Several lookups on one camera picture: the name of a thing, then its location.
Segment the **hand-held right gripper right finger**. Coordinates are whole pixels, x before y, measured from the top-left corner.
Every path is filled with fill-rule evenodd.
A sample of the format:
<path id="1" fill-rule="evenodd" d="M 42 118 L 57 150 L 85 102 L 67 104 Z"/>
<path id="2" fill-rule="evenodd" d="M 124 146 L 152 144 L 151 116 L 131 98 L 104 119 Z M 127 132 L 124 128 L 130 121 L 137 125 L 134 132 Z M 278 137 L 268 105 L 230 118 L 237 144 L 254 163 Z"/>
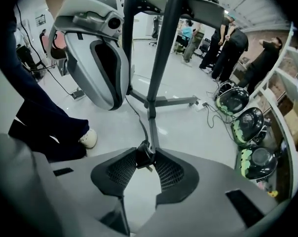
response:
<path id="1" fill-rule="evenodd" d="M 289 205 L 216 161 L 158 148 L 156 162 L 174 163 L 181 178 L 136 237 L 261 237 Z"/>

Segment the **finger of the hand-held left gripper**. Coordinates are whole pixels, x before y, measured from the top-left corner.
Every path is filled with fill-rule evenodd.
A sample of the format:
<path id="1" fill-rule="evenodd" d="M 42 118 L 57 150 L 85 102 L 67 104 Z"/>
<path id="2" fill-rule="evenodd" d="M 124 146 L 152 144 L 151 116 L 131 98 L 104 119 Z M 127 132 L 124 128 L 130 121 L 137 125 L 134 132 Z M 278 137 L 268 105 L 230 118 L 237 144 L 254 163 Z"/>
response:
<path id="1" fill-rule="evenodd" d="M 81 33 L 66 33 L 67 69 L 86 96 L 99 108 L 114 110 L 116 92 L 95 48 L 102 38 Z"/>
<path id="2" fill-rule="evenodd" d="M 129 86 L 129 62 L 124 50 L 119 46 L 117 41 L 114 42 L 112 47 L 117 60 L 116 69 L 114 72 L 114 88 L 116 92 L 116 99 L 113 109 L 118 109 L 125 99 Z"/>

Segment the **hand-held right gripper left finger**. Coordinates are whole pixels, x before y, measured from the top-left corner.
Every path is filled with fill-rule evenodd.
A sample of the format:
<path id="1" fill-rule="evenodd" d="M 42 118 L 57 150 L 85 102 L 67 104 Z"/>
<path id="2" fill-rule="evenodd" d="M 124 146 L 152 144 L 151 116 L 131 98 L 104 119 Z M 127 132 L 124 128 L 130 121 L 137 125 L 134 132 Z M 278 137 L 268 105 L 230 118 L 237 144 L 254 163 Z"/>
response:
<path id="1" fill-rule="evenodd" d="M 129 234 L 124 190 L 136 170 L 136 148 L 48 163 L 48 195 L 64 234 Z"/>

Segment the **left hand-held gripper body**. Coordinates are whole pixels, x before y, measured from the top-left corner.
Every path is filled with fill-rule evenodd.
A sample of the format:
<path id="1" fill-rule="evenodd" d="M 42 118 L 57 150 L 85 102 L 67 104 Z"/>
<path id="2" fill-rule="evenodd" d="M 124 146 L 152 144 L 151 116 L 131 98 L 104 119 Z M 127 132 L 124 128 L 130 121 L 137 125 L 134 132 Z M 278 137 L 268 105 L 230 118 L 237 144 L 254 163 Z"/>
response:
<path id="1" fill-rule="evenodd" d="M 64 0 L 54 19 L 49 41 L 57 31 L 95 35 L 107 42 L 119 41 L 124 13 L 117 0 Z"/>

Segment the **black TV stand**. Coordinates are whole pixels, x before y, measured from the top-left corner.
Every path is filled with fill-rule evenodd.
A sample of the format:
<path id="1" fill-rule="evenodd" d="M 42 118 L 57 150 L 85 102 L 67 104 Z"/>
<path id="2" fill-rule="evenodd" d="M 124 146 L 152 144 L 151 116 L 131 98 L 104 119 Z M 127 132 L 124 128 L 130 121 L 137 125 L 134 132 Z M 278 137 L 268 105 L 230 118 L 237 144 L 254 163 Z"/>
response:
<path id="1" fill-rule="evenodd" d="M 193 105 L 198 101 L 197 97 L 186 98 L 172 98 L 158 97 L 157 93 L 163 78 L 166 68 L 167 60 L 172 48 L 173 39 L 177 30 L 178 21 L 182 11 L 182 3 L 184 0 L 167 0 L 162 21 L 161 31 L 157 43 L 156 55 L 153 63 L 151 79 L 149 83 L 149 90 L 147 96 L 142 95 L 132 87 L 132 80 L 129 80 L 127 94 L 131 95 L 138 101 L 144 104 L 148 111 L 149 131 L 151 138 L 152 153 L 155 153 L 156 148 L 159 148 L 159 138 L 156 126 L 156 108 L 188 104 Z M 131 63 L 132 56 L 132 31 L 134 25 L 134 16 L 136 15 L 136 7 L 138 3 L 136 0 L 124 0 L 124 16 L 125 22 L 122 28 L 122 47 L 127 55 L 129 63 Z"/>

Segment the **person's left white shoe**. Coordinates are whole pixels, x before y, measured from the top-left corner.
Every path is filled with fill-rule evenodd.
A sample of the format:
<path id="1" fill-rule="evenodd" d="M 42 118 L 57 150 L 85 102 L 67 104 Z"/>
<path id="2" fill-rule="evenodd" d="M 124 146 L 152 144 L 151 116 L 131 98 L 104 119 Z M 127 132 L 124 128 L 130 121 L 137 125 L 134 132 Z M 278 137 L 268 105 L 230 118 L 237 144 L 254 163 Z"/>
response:
<path id="1" fill-rule="evenodd" d="M 94 129 L 89 129 L 80 139 L 81 143 L 85 148 L 92 149 L 97 143 L 97 133 Z"/>

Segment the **person's dark trousers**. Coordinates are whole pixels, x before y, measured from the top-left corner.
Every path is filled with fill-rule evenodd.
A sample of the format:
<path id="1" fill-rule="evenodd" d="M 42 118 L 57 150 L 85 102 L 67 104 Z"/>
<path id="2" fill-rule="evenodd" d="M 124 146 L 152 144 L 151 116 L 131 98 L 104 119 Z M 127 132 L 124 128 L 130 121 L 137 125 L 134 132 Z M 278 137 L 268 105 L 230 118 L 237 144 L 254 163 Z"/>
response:
<path id="1" fill-rule="evenodd" d="M 88 120 L 68 116 L 58 107 L 18 59 L 13 8 L 0 9 L 0 70 L 24 99 L 9 135 L 24 142 L 49 161 L 80 159 L 87 155 L 82 137 Z"/>

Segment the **white shelving unit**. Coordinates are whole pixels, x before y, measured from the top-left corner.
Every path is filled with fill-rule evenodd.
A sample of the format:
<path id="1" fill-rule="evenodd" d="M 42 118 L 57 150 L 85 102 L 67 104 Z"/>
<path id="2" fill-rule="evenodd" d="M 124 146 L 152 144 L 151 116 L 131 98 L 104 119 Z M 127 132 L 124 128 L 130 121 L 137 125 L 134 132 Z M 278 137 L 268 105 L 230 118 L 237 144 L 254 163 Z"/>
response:
<path id="1" fill-rule="evenodd" d="M 259 84 L 255 91 L 251 94 L 250 99 L 253 100 L 258 94 L 261 94 L 265 98 L 266 102 L 270 105 L 270 112 L 274 115 L 274 120 L 268 122 L 264 119 L 266 125 L 266 131 L 272 131 L 272 125 L 277 123 L 281 131 L 282 137 L 277 140 L 274 139 L 275 147 L 267 147 L 264 143 L 259 145 L 253 145 L 250 147 L 266 147 L 271 149 L 278 162 L 277 167 L 273 174 L 265 179 L 261 180 L 248 180 L 243 177 L 244 180 L 252 183 L 258 190 L 272 199 L 273 202 L 281 204 L 283 202 L 289 202 L 298 191 L 298 151 L 295 146 L 294 136 L 286 122 L 285 117 L 281 113 L 277 101 L 272 98 L 272 95 L 268 92 L 269 80 L 273 75 L 277 75 L 282 81 L 285 87 L 285 92 L 294 100 L 298 100 L 298 79 L 292 77 L 284 70 L 279 68 L 279 64 L 284 58 L 287 51 L 292 51 L 293 48 L 289 46 L 292 36 L 294 34 L 294 26 L 291 26 L 289 36 L 286 40 L 285 46 L 281 51 L 281 54 L 276 61 L 271 71 L 266 75 L 264 80 Z M 271 197 L 267 192 L 278 191 L 277 197 Z"/>

